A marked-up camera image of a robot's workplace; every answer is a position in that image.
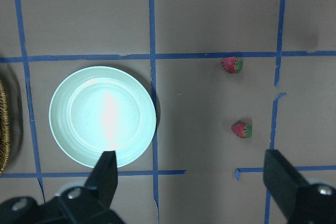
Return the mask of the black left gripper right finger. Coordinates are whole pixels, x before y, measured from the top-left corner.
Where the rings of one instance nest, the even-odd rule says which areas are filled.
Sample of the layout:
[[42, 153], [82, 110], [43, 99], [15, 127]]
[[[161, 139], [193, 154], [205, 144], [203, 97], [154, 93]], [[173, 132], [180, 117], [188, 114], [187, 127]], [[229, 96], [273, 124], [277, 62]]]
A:
[[285, 218], [298, 219], [312, 185], [278, 150], [265, 151], [263, 181]]

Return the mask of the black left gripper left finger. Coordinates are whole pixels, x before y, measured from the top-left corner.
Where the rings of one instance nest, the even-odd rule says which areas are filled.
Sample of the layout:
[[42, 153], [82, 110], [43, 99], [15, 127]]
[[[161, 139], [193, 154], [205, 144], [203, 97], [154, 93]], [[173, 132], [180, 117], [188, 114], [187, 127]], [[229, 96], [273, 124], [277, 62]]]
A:
[[110, 208], [118, 185], [117, 157], [115, 151], [101, 154], [84, 184], [93, 196], [106, 208]]

